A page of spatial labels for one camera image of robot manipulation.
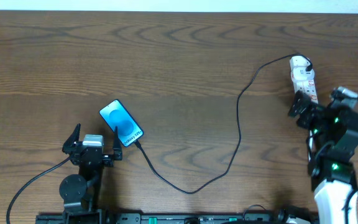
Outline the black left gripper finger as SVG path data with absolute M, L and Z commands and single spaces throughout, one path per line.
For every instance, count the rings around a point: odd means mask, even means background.
M 113 142 L 113 159 L 115 161 L 121 161 L 122 160 L 122 146 L 121 141 L 118 136 L 118 127 L 116 126 L 114 128 L 114 142 Z
M 68 139 L 63 143 L 62 152 L 65 154 L 71 154 L 76 150 L 76 143 L 79 141 L 80 129 L 81 124 L 78 123 Z

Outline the white power strip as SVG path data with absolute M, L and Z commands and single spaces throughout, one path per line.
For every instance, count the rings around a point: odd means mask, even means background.
M 301 55 L 294 56 L 290 59 L 291 73 L 290 77 L 293 82 L 295 93 L 301 91 L 307 94 L 313 103 L 318 103 L 316 87 L 314 83 L 314 70 L 308 58 Z

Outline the blue Galaxy smartphone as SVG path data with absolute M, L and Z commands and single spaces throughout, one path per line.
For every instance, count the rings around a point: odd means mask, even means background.
M 144 135 L 143 129 L 118 99 L 102 108 L 99 114 L 117 134 L 124 147 L 130 146 Z

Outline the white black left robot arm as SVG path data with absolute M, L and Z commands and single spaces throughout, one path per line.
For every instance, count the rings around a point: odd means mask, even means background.
M 104 168 L 122 160 L 121 142 L 114 136 L 112 153 L 105 154 L 103 136 L 87 134 L 80 141 L 80 129 L 81 125 L 77 124 L 62 146 L 68 160 L 79 167 L 77 174 L 65 177 L 59 186 L 64 206 L 63 223 L 112 223 L 114 217 L 98 208 L 98 199 Z

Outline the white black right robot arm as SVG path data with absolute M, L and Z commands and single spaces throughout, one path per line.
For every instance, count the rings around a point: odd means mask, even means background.
M 358 146 L 357 93 L 343 87 L 327 106 L 298 90 L 288 112 L 308 131 L 308 175 L 320 223 L 357 223 L 358 183 L 351 162 Z

